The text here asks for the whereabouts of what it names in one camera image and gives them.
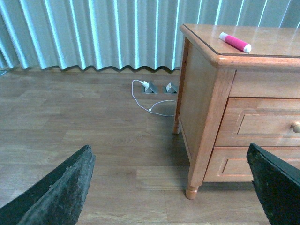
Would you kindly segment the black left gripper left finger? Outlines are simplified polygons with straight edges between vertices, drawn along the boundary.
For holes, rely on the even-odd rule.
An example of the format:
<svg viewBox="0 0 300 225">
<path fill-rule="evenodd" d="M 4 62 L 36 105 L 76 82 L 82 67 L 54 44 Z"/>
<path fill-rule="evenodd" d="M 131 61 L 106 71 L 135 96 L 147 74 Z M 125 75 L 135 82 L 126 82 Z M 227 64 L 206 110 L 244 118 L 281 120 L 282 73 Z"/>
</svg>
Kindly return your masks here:
<svg viewBox="0 0 300 225">
<path fill-rule="evenodd" d="M 83 146 L 23 194 L 0 209 L 2 225 L 75 225 L 83 210 L 95 164 Z"/>
</svg>

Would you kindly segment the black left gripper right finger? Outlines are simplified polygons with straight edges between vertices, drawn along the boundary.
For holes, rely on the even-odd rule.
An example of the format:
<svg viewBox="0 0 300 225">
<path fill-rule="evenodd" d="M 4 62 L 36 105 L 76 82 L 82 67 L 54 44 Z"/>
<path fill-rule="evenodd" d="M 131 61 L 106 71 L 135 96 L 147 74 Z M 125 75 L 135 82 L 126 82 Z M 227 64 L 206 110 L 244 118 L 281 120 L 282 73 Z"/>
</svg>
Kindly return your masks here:
<svg viewBox="0 0 300 225">
<path fill-rule="evenodd" d="M 247 161 L 253 185 L 272 225 L 300 223 L 300 170 L 251 143 Z"/>
</svg>

